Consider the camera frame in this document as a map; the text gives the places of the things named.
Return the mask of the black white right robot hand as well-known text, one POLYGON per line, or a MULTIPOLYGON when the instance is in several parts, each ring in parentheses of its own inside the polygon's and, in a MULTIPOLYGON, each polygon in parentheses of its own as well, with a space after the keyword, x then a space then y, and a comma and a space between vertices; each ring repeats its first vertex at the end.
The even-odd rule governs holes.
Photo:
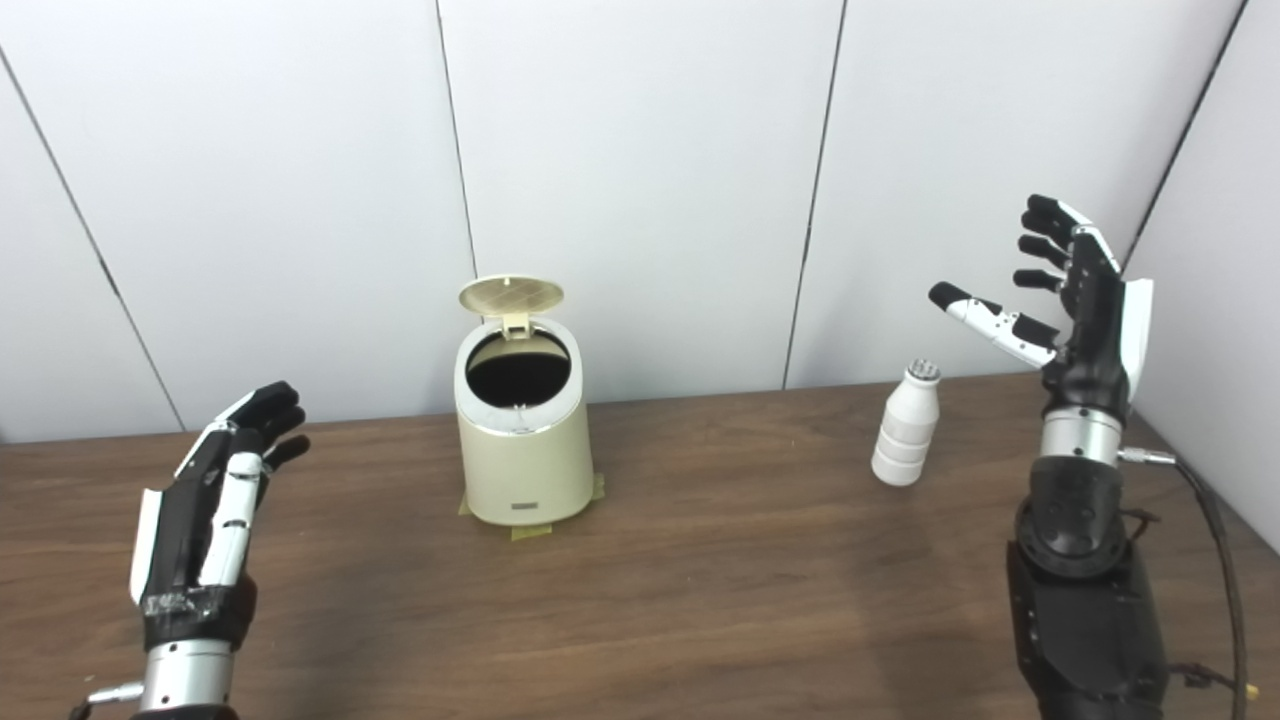
POLYGON ((1064 201, 1033 193, 1018 247, 1050 269, 1020 269, 1012 282, 1059 297, 1071 322, 1059 331, 948 282, 929 300, 988 343, 1037 368, 1048 411, 1087 407, 1125 421, 1146 364, 1155 283, 1126 281, 1101 229, 1064 201))

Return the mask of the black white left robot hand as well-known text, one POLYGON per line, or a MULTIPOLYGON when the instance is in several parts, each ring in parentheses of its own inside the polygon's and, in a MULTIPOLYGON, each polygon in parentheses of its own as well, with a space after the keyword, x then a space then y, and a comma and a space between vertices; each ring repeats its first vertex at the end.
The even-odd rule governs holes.
POLYGON ((246 564, 271 477, 310 450, 306 419, 285 380, 262 386, 215 416, 165 489, 145 489, 129 592, 146 651, 215 641, 237 651, 257 603, 246 564))

